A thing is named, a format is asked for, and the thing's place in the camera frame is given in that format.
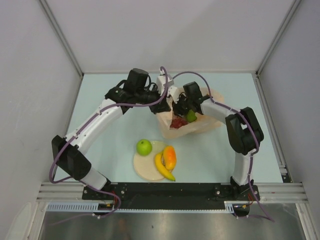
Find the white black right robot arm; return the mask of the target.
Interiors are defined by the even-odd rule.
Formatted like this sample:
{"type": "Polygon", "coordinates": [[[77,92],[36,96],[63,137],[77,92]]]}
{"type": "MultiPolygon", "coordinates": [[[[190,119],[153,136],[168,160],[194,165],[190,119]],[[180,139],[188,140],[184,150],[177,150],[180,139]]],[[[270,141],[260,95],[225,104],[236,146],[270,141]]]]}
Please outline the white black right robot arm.
{"type": "Polygon", "coordinates": [[[264,140],[264,133],[253,109],[245,107],[236,110],[215,101],[210,94],[203,95],[196,82],[191,82],[183,86],[182,96],[173,104],[173,112],[177,115],[185,116],[190,110],[214,117],[225,124],[229,144],[235,151],[230,194],[235,200],[242,201],[248,196],[249,188],[253,187],[253,159],[264,140]]]}

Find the red fake grape bunch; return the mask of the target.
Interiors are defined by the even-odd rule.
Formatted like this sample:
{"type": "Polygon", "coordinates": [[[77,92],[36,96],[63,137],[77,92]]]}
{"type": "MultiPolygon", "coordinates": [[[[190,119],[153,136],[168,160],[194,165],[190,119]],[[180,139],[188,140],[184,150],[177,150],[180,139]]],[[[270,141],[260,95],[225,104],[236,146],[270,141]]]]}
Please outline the red fake grape bunch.
{"type": "Polygon", "coordinates": [[[178,117],[174,118],[171,121],[170,128],[172,129],[179,129],[183,126],[186,126],[188,124],[188,121],[185,120],[184,118],[178,117]]]}

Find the green fake apple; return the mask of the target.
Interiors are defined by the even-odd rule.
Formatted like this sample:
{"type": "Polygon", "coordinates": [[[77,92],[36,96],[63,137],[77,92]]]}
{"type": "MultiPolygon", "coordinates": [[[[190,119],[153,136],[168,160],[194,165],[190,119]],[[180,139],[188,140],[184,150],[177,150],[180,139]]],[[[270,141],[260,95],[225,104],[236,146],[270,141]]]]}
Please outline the green fake apple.
{"type": "Polygon", "coordinates": [[[192,109],[190,109],[185,115],[185,119],[188,123],[195,122],[197,120],[196,113],[192,109]]]}
{"type": "Polygon", "coordinates": [[[141,156],[147,156],[152,152],[153,146],[147,139],[141,139],[136,144],[136,152],[141,156]]]}

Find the yellow fake banana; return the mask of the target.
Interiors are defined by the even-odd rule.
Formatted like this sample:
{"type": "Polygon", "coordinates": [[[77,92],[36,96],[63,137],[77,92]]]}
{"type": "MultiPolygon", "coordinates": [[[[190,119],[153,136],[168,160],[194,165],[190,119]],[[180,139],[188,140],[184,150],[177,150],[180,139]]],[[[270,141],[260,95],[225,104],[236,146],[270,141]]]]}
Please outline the yellow fake banana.
{"type": "Polygon", "coordinates": [[[167,180],[175,182],[176,178],[173,176],[173,174],[167,170],[167,168],[162,163],[162,157],[163,153],[159,152],[154,157],[154,163],[157,171],[167,180]]]}

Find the orange yellow fake mango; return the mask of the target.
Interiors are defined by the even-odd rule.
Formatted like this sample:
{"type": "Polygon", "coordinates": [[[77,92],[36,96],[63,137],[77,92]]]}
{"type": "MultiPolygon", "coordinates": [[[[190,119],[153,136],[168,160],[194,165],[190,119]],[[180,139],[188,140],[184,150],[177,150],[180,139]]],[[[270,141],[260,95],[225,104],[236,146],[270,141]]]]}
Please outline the orange yellow fake mango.
{"type": "Polygon", "coordinates": [[[165,168],[167,170],[173,170],[176,167],[177,164],[177,156],[175,152],[175,148],[171,145],[167,145],[163,149],[163,159],[165,168]]]}

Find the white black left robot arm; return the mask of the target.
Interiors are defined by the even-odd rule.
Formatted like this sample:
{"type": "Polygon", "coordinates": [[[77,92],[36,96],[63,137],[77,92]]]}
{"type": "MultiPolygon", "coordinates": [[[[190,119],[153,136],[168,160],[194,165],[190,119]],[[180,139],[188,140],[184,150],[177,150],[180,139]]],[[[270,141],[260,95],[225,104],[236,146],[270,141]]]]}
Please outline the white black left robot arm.
{"type": "Polygon", "coordinates": [[[100,200],[110,196],[110,180],[97,171],[86,158],[86,153],[98,136],[115,120],[131,108],[148,107],[153,114],[170,111],[167,103],[171,77],[165,67],[160,67],[154,84],[148,72],[133,68],[127,79],[111,88],[95,112],[76,130],[65,137],[56,135],[52,141],[53,166],[68,174],[67,180],[74,179],[93,189],[100,200]]]}

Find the translucent peach plastic bag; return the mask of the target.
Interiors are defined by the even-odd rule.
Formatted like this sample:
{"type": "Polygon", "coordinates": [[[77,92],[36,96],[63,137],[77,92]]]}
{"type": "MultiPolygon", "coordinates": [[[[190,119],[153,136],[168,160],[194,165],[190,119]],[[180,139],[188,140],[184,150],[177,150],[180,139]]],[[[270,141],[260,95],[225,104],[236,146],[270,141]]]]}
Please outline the translucent peach plastic bag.
{"type": "MultiPolygon", "coordinates": [[[[179,90],[180,93],[184,91],[181,87],[179,88],[179,90]]],[[[207,131],[211,131],[222,125],[222,123],[219,120],[215,119],[212,116],[196,113],[196,121],[188,123],[187,125],[182,126],[179,129],[170,128],[172,119],[184,118],[186,120],[186,118],[174,115],[172,107],[173,101],[171,97],[167,97],[166,102],[170,107],[170,111],[165,111],[156,114],[159,129],[161,131],[162,136],[166,139],[175,139],[187,134],[200,134],[207,131]]]]}

